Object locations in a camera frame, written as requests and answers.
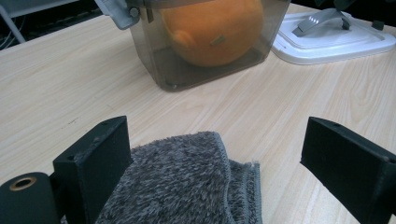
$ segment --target light wood desk surface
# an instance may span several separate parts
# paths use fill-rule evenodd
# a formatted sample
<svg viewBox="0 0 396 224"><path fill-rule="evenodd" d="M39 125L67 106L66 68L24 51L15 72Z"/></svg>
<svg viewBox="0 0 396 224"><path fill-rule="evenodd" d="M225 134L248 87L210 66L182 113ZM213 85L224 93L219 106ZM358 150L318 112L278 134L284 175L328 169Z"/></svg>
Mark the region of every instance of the light wood desk surface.
<svg viewBox="0 0 396 224"><path fill-rule="evenodd" d="M396 50L318 65L271 52L248 70L170 93L138 59L130 32L101 16L1 51L0 106L0 184L51 174L52 160L85 132L126 115L131 147L215 131L230 159L259 161L264 223L357 223L299 163L306 123L330 119L396 153Z"/></svg>

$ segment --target gray towel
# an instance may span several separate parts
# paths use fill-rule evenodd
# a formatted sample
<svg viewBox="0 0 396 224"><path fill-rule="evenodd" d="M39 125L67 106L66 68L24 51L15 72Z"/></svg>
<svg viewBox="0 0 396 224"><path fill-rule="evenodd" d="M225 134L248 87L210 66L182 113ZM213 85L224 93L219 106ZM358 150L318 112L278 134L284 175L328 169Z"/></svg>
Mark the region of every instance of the gray towel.
<svg viewBox="0 0 396 224"><path fill-rule="evenodd" d="M227 158L217 133L137 147L96 223L262 223L260 165Z"/></svg>

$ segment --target gray plastic part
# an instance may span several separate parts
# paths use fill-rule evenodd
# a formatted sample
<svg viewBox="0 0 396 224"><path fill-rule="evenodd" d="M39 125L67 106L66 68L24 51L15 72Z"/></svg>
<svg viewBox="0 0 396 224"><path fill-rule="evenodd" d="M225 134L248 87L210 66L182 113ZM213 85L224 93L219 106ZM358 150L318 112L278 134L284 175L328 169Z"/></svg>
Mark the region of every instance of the gray plastic part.
<svg viewBox="0 0 396 224"><path fill-rule="evenodd" d="M95 0L104 15L109 16L120 30L126 30L137 24L140 17L131 16L125 0Z"/></svg>
<svg viewBox="0 0 396 224"><path fill-rule="evenodd" d="M335 8L327 8L300 22L297 25L297 28L293 30L293 33L297 36L303 36L308 30L314 28L315 26L335 18L341 18L343 20L343 29L349 30L349 19L341 11L338 11Z"/></svg>

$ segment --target plastic bin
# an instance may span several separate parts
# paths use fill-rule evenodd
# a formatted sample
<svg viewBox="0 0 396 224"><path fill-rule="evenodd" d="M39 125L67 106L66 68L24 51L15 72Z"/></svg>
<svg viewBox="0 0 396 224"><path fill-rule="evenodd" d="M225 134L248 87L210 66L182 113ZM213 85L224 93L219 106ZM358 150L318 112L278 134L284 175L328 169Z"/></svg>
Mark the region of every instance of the plastic bin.
<svg viewBox="0 0 396 224"><path fill-rule="evenodd" d="M110 12L114 5L108 2L98 5L121 29L128 26L117 17L132 15L140 60L162 89L182 91L262 63L290 3L199 1L120 0L126 6L117 12Z"/></svg>

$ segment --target fuzzy fabric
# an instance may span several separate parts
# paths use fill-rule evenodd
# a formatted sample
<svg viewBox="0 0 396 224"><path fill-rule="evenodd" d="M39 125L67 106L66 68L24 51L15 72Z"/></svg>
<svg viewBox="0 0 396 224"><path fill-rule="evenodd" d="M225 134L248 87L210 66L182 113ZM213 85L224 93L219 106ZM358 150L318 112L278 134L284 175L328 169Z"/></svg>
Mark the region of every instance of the fuzzy fabric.
<svg viewBox="0 0 396 224"><path fill-rule="evenodd" d="M262 223L260 166L230 161L217 133L132 150L96 223Z"/></svg>

